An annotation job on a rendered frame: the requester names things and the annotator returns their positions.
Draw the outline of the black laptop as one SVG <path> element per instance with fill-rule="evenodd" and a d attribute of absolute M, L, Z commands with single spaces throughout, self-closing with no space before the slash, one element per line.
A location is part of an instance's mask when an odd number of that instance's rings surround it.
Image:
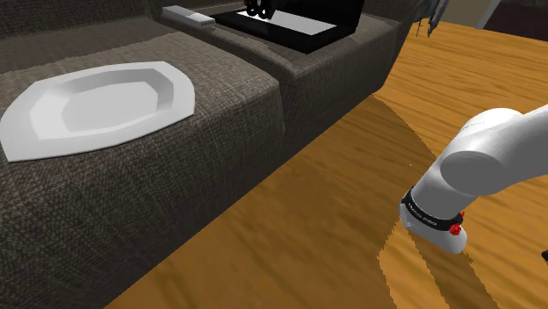
<path fill-rule="evenodd" d="M 274 0 L 271 19 L 251 17 L 243 9 L 213 14 L 219 25 L 283 47 L 310 54 L 351 35 L 365 0 Z"/>

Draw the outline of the grey remote control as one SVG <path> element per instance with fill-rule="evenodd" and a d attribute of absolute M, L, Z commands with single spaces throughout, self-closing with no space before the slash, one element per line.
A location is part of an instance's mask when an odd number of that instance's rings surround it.
<path fill-rule="evenodd" d="M 215 24 L 214 18 L 178 5 L 162 7 L 162 17 L 178 22 L 179 24 L 197 28 L 208 27 Z"/>

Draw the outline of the white plate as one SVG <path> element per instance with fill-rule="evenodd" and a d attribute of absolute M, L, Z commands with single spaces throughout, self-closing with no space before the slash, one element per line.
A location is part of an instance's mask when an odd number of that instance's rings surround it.
<path fill-rule="evenodd" d="M 165 61 L 88 68 L 39 80 L 0 118 L 8 162 L 96 151 L 139 139 L 195 112 L 191 79 Z"/>

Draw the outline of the dark grey fabric sofa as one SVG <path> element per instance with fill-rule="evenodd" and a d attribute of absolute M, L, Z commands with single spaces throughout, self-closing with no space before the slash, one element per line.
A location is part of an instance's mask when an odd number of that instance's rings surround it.
<path fill-rule="evenodd" d="M 224 25 L 161 18 L 219 0 L 0 0 L 0 115 L 42 78 L 166 61 L 192 117 L 88 154 L 0 151 L 0 309 L 103 309 L 384 84 L 421 0 L 364 0 L 356 30 L 310 54 Z"/>

